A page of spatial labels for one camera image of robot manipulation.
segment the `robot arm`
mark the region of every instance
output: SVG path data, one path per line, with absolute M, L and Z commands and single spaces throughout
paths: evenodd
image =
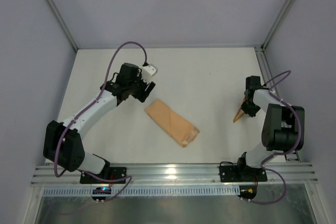
M 58 165 L 73 172 L 84 170 L 93 174 L 100 175 L 101 178 L 108 178 L 106 170 L 109 170 L 110 163 L 94 154 L 85 152 L 82 139 L 87 132 L 94 126 L 106 113 L 116 108 L 122 101 L 130 95 L 144 102 L 150 92 L 155 87 L 151 78 L 157 73 L 157 68 L 147 65 L 139 68 L 130 63 L 124 63 L 115 81 L 108 81 L 99 99 L 98 94 L 88 103 L 95 104 L 88 110 L 77 116 L 75 113 L 61 123 L 52 121 L 48 124 L 45 137 L 43 155 L 51 160 L 55 160 L 57 143 L 66 126 L 75 119 L 67 131 L 64 141 L 61 143 Z
M 251 117 L 256 116 L 262 109 L 266 112 L 265 122 L 262 127 L 261 143 L 251 151 L 245 152 L 238 159 L 237 165 L 220 165 L 219 174 L 221 182 L 265 182 L 266 171 L 263 168 L 265 162 L 270 161 L 278 153 L 291 150 L 298 139 L 298 122 L 291 110 L 280 101 L 266 86 L 260 83 L 260 77 L 250 76 L 246 78 L 245 99 L 241 109 Z M 299 106 L 291 108 L 298 115 L 301 124 L 300 142 L 295 150 L 300 150 L 304 142 L 304 109 Z M 241 195 L 243 198 L 252 199 L 255 194 Z
M 290 150 L 298 138 L 298 122 L 288 107 L 270 94 L 267 87 L 261 86 L 260 77 L 246 78 L 245 101 L 242 110 L 249 116 L 255 116 L 262 109 L 266 112 L 262 128 L 261 143 L 246 153 L 246 165 L 261 168 L 261 161 L 279 151 Z M 291 106 L 301 122 L 301 139 L 296 148 L 300 150 L 304 142 L 304 109 Z

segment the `metal frame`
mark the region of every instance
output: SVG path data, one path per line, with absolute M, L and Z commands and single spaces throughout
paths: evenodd
M 112 186 L 111 194 L 119 192 L 120 186 Z M 93 194 L 92 187 L 46 187 L 43 197 L 105 197 Z M 177 197 L 177 196 L 227 196 L 239 195 L 240 189 L 236 185 L 218 186 L 129 186 L 118 197 Z
M 76 42 L 74 38 L 72 37 L 67 25 L 65 24 L 61 14 L 59 13 L 59 10 L 54 2 L 54 0 L 45 0 L 47 5 L 49 6 L 51 12 L 53 13 L 54 17 L 57 20 L 57 23 L 59 24 L 60 28 L 62 29 L 63 33 L 67 37 L 69 43 L 72 45 L 72 48 L 74 49 L 75 52 L 78 51 L 78 47 L 76 45 Z
M 281 23 L 283 22 L 283 20 L 286 18 L 290 8 L 292 7 L 293 3 L 295 2 L 295 0 L 285 0 L 282 8 L 280 9 L 279 14 L 277 15 L 276 19 L 274 20 L 271 29 L 269 30 L 265 41 L 263 43 L 263 45 L 261 46 L 262 49 L 266 49 L 267 46 L 269 45 L 270 41 L 272 40 L 274 34 L 276 33 L 276 31 L 278 30 L 279 26 L 281 25 Z
M 132 186 L 193 186 L 193 185 L 251 185 L 249 182 L 221 183 L 219 164 L 117 164 L 127 168 L 132 175 Z M 268 163 L 267 168 L 282 174 L 287 183 L 317 183 L 317 176 L 310 163 Z M 61 178 L 54 176 L 54 166 L 37 166 L 31 186 L 94 186 L 79 183 L 81 172 L 65 172 Z M 268 173 L 268 181 L 260 184 L 282 184 L 281 179 Z
M 65 24 L 57 6 L 53 0 L 46 0 L 52 13 L 54 14 L 60 28 L 65 33 L 65 36 L 71 43 L 75 52 L 79 49 L 73 39 L 67 25 Z M 286 0 L 277 15 L 271 29 L 269 30 L 265 41 L 262 45 L 255 47 L 255 53 L 260 66 L 261 74 L 264 80 L 269 80 L 273 77 L 269 63 L 267 61 L 266 48 L 271 42 L 274 34 L 280 27 L 283 20 L 286 18 L 291 6 L 295 0 Z M 333 223 L 330 220 L 329 211 L 326 209 L 328 206 L 323 199 L 320 185 L 318 184 L 317 176 L 310 163 L 301 163 L 298 154 L 291 154 L 287 157 L 287 160 L 295 160 L 295 162 L 285 163 L 269 163 L 268 168 L 272 168 L 280 172 L 287 183 L 304 183 L 309 196 L 309 200 L 312 205 L 313 214 L 316 217 L 318 224 L 321 223 Z M 128 168 L 128 174 L 133 175 L 133 181 L 130 184 L 130 189 L 147 188 L 153 189 L 157 187 L 161 188 L 187 188 L 194 186 L 195 188 L 208 188 L 209 192 L 214 192 L 211 188 L 234 188 L 235 186 L 245 185 L 250 183 L 221 183 L 218 174 L 218 164 L 122 164 Z M 282 181 L 277 175 L 268 173 L 269 180 L 260 184 L 280 184 Z M 79 196 L 79 191 L 83 192 L 84 189 L 90 189 L 95 185 L 81 185 L 79 184 L 80 173 L 65 173 L 62 178 L 56 178 L 53 174 L 53 166 L 46 164 L 45 166 L 36 167 L 34 176 L 31 181 L 31 199 L 28 208 L 24 216 L 24 224 L 34 223 L 40 201 L 42 196 L 46 196 L 47 193 L 51 196 L 51 191 L 59 193 L 58 189 L 71 188 L 71 192 L 67 191 L 68 196 Z M 121 185 L 114 185 L 116 188 L 120 188 Z M 195 191 L 189 191 L 187 194 L 194 194 Z

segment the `white table surface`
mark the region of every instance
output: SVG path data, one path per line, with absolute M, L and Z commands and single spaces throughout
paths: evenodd
M 261 76 L 253 48 L 147 49 L 148 62 L 158 67 L 156 87 L 141 103 L 130 97 L 105 115 L 86 135 L 87 152 L 112 163 L 236 162 L 261 141 L 265 113 L 244 116 L 233 124 L 242 102 L 245 78 Z M 113 49 L 79 50 L 58 121 L 77 112 L 99 92 Z M 140 66 L 141 49 L 122 49 L 110 72 L 124 62 Z M 200 134 L 180 147 L 145 113 L 161 99 L 192 122 Z

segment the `purple cable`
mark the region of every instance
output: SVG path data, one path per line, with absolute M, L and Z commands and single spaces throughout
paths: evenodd
M 84 109 L 82 109 L 82 110 L 81 110 L 81 111 L 74 117 L 74 119 L 70 121 L 70 123 L 68 124 L 68 126 L 66 126 L 66 128 L 65 128 L 64 131 L 62 132 L 61 137 L 59 138 L 59 141 L 58 141 L 58 143 L 57 143 L 57 147 L 56 147 L 56 152 L 55 152 L 55 159 L 54 159 L 54 173 L 55 173 L 55 176 L 56 176 L 57 178 L 61 177 L 61 176 L 64 174 L 64 172 L 66 171 L 66 170 L 64 169 L 60 174 L 58 174 L 58 172 L 57 172 L 58 156 L 59 156 L 59 151 L 60 151 L 60 148 L 61 148 L 61 144 L 62 144 L 63 138 L 64 138 L 65 135 L 67 134 L 67 132 L 68 132 L 68 130 L 70 129 L 70 127 L 75 123 L 75 121 L 76 121 L 81 115 L 83 115 L 89 108 L 91 108 L 91 107 L 97 102 L 97 100 L 99 100 L 99 98 L 101 97 L 101 95 L 103 94 L 103 92 L 104 92 L 104 90 L 105 90 L 106 83 L 107 83 L 107 79 L 108 79 L 108 77 L 109 77 L 110 69 L 111 69 L 112 63 L 113 63 L 113 61 L 114 61 L 114 58 L 116 57 L 116 55 L 118 54 L 118 52 L 120 51 L 120 49 L 123 48 L 124 46 L 128 45 L 128 44 L 135 44 L 135 45 L 139 46 L 139 47 L 143 50 L 143 52 L 144 52 L 144 54 L 145 54 L 145 62 L 144 62 L 143 65 L 146 65 L 146 64 L 147 64 L 147 52 L 146 52 L 146 50 L 144 49 L 144 47 L 143 47 L 141 44 L 139 44 L 139 43 L 137 43 L 137 42 L 135 42 L 135 41 L 127 41 L 127 42 L 123 43 L 122 45 L 120 45 L 120 46 L 116 49 L 116 51 L 114 52 L 114 54 L 113 54 L 113 56 L 112 56 L 112 58 L 111 58 L 111 61 L 110 61 L 110 63 L 109 63 L 109 66 L 108 66 L 108 68 L 107 68 L 107 72 L 106 72 L 105 79 L 104 79 L 104 84 L 103 84 L 103 86 L 102 86 L 102 88 L 101 88 L 101 90 L 100 90 L 100 92 L 99 92 L 97 98 L 96 98 L 94 101 L 92 101 L 89 105 L 87 105 Z
M 270 95 L 271 97 L 273 97 L 275 100 L 277 100 L 278 102 L 280 102 L 280 103 L 282 103 L 283 105 L 285 105 L 285 106 L 292 112 L 293 116 L 295 117 L 295 120 L 296 120 L 297 123 L 298 123 L 298 138 L 296 139 L 294 146 L 293 146 L 290 150 L 288 150 L 288 151 L 286 151 L 286 152 L 283 152 L 283 153 L 274 153 L 274 154 L 272 154 L 272 155 L 266 157 L 263 161 L 261 161 L 261 167 L 262 167 L 263 169 L 268 170 L 268 171 L 270 171 L 270 172 L 273 172 L 273 173 L 277 174 L 277 175 L 281 178 L 281 180 L 282 180 L 282 182 L 283 182 L 283 184 L 284 184 L 284 185 L 283 185 L 283 186 L 284 186 L 284 191 L 283 191 L 283 194 L 280 196 L 280 198 L 278 198 L 278 199 L 276 199 L 276 200 L 274 200 L 274 201 L 270 201 L 270 202 L 262 202 L 262 201 L 257 201 L 257 200 L 250 200 L 250 201 L 249 201 L 249 202 L 252 202 L 252 203 L 259 204 L 259 205 L 271 205 L 271 204 L 278 203 L 279 201 L 281 201 L 281 200 L 285 197 L 285 195 L 286 195 L 286 193 L 287 193 L 287 185 L 286 185 L 285 179 L 280 175 L 280 173 L 278 173 L 278 172 L 275 171 L 275 170 L 272 170 L 272 169 L 269 169 L 269 168 L 265 168 L 264 165 L 265 165 L 268 161 L 270 161 L 272 158 L 274 158 L 274 157 L 276 157 L 276 156 L 284 156 L 284 155 L 287 155 L 287 154 L 293 152 L 293 151 L 298 147 L 298 145 L 299 145 L 299 143 L 300 143 L 300 140 L 301 140 L 302 128 L 301 128 L 301 122 L 300 122 L 299 116 L 297 115 L 297 113 L 295 112 L 295 110 L 294 110 L 294 109 L 293 109 L 287 102 L 283 101 L 282 99 L 278 98 L 275 94 L 272 93 L 272 89 L 275 88 L 275 87 L 276 87 L 278 84 L 280 84 L 281 82 L 283 82 L 283 81 L 284 81 L 284 80 L 291 74 L 291 71 L 290 71 L 290 70 L 287 70 L 287 71 L 285 71 L 285 72 L 282 72 L 282 73 L 278 74 L 277 76 L 273 77 L 272 79 L 268 80 L 267 82 L 265 82 L 265 84 L 270 83 L 270 82 L 273 81 L 275 78 L 277 78 L 277 77 L 279 77 L 279 76 L 282 76 L 282 75 L 285 74 L 285 73 L 286 73 L 286 75 L 285 75 L 283 78 L 281 78 L 278 82 L 276 82 L 274 85 L 272 85 L 272 86 L 269 88 L 268 93 L 269 93 L 269 95 Z
M 277 81 L 276 83 L 274 83 L 269 89 L 272 90 L 273 88 L 275 88 L 278 84 L 282 83 L 291 73 L 292 71 L 291 70 L 287 70 L 285 72 L 282 72 L 280 74 L 278 74 L 277 76 L 274 76 L 272 79 L 266 81 L 264 83 L 264 85 L 267 85 L 269 84 L 271 81 L 274 81 L 276 78 L 278 78 L 279 76 L 282 76 L 286 73 L 286 75 L 284 77 L 282 77 L 279 81 Z
M 121 194 L 121 193 L 125 190 L 125 188 L 128 186 L 128 184 L 129 184 L 129 183 L 131 182 L 131 180 L 132 180 L 132 176 L 126 176 L 126 177 L 129 177 L 130 179 L 129 179 L 129 180 L 127 181 L 127 183 L 123 186 L 123 188 L 121 188 L 120 191 L 117 192 L 117 193 L 116 193 L 115 195 L 113 195 L 112 197 L 106 199 L 105 202 L 107 202 L 107 201 L 111 201 L 111 200 L 115 199 L 119 194 Z

